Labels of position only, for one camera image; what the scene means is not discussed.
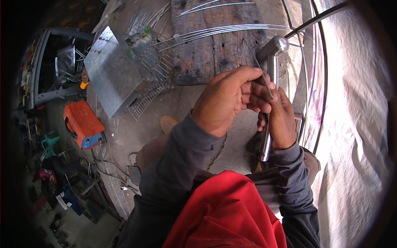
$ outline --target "finger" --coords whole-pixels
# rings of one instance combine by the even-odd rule
[[[240,66],[225,76],[221,83],[225,85],[226,92],[237,92],[247,81],[252,81],[261,76],[262,72],[249,66]]]
[[[264,113],[258,114],[258,121],[262,127],[264,127],[266,125],[266,120],[267,120],[267,118]]]
[[[265,127],[266,120],[267,120],[267,118],[264,113],[258,113],[258,122],[256,123],[256,125],[258,126],[259,132],[262,131],[263,128]]]
[[[260,108],[256,107],[255,105],[253,105],[251,103],[247,104],[247,109],[257,112],[257,113],[260,113]]]
[[[226,77],[227,75],[229,75],[229,74],[230,74],[232,71],[234,71],[234,70],[235,70],[235,69],[230,70],[230,71],[224,71],[224,72],[222,72],[222,73],[220,73],[220,74],[214,76],[213,78],[210,79],[209,84],[213,84],[213,83],[216,83],[216,82],[221,81],[224,77]]]
[[[293,114],[294,110],[292,107],[292,103],[289,101],[287,94],[285,93],[285,91],[283,90],[283,88],[278,87],[278,92],[280,94],[280,102],[281,105],[283,106],[283,109],[288,113],[288,114]]]
[[[256,122],[256,128],[258,129],[258,132],[263,130],[263,127],[260,125],[259,121]]]
[[[266,79],[266,82],[268,83],[268,85],[269,85],[269,87],[270,87],[270,76],[269,76],[269,74],[267,74],[266,72],[263,72],[263,75],[265,76],[265,79]],[[258,81],[260,84],[262,84],[262,85],[265,85],[265,81],[263,81],[263,78],[262,77],[260,77],[260,78],[258,78],[256,81]]]
[[[249,101],[252,105],[258,107],[262,113],[270,113],[272,110],[272,107],[268,102],[254,94],[249,96]]]
[[[243,94],[252,94],[253,92],[252,92],[252,82],[255,82],[255,81],[248,81],[248,82],[245,82],[242,86],[241,86],[241,92],[243,93]],[[269,88],[270,89],[274,89],[274,88],[276,88],[276,85],[273,83],[273,82],[270,82],[269,83]]]
[[[254,94],[272,105],[278,101],[279,97],[277,89],[270,89],[270,91],[272,92],[273,99],[270,99],[266,86],[256,81],[251,81],[251,83],[243,84],[241,88],[241,92],[243,94],[249,94],[248,92],[250,92],[250,94]]]
[[[242,94],[241,95],[241,102],[244,103],[244,104],[251,103],[250,100],[249,100],[249,96],[250,96],[250,94]]]

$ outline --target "wire basket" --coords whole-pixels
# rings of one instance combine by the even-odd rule
[[[148,80],[150,82],[148,82],[147,88],[128,108],[135,120],[141,117],[156,96],[171,85],[170,75],[173,72],[172,53],[169,49],[161,51],[172,45],[171,40],[166,40],[161,34],[154,32],[150,28],[146,28],[139,35],[139,38],[132,41],[131,47],[134,54],[149,72],[151,78]]]

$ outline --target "white cloth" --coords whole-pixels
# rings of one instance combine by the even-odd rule
[[[315,0],[319,12],[340,3]],[[328,94],[316,157],[322,170],[312,185],[323,247],[359,244],[378,214],[393,167],[387,160],[390,70],[376,37],[357,10],[322,21],[328,55]],[[317,61],[323,66],[323,60]],[[314,77],[304,146],[313,150],[319,130],[323,72]]]

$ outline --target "gray long sleeve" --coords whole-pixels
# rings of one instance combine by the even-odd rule
[[[142,174],[142,196],[134,196],[135,207],[121,233],[118,248],[163,245],[190,196],[194,176],[202,169],[205,158],[216,153],[214,147],[218,147],[222,142],[222,138],[214,137],[202,130],[193,121],[191,113],[172,129],[165,146],[165,154],[154,160]],[[275,152],[281,171],[279,186],[285,207],[281,213],[284,216],[283,227],[287,244],[310,247],[313,243],[312,246],[317,246],[318,221],[317,227],[314,221],[317,220],[317,210],[311,203],[312,193],[308,180],[304,179],[307,177],[304,173],[307,172],[303,164],[303,151],[296,144],[289,149]],[[296,195],[297,192],[293,188],[296,181],[300,188],[298,194],[305,194]],[[305,209],[304,212],[300,212],[299,206],[295,205],[296,197]]]
[[[222,143],[202,130],[191,112],[174,126],[165,146],[165,154],[144,171],[135,195],[134,210],[123,228],[118,248],[161,247],[189,198],[193,178],[202,169],[204,159],[216,153]]]
[[[290,148],[274,153],[280,173],[277,186],[287,246],[320,247],[318,213],[313,205],[309,169],[303,163],[304,151],[296,142]]]

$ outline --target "hand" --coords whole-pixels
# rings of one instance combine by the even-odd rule
[[[270,102],[272,111],[269,129],[272,136],[272,147],[276,150],[283,150],[290,148],[296,142],[294,111],[291,102],[281,87],[278,88],[276,94],[279,101]],[[258,131],[262,131],[265,125],[265,114],[259,113]]]
[[[261,99],[252,99],[255,102],[251,103],[250,93],[242,91],[242,85],[250,84],[261,74],[260,68],[240,66],[212,78],[193,108],[193,120],[209,134],[222,137],[241,110],[248,108],[269,113],[270,104]]]

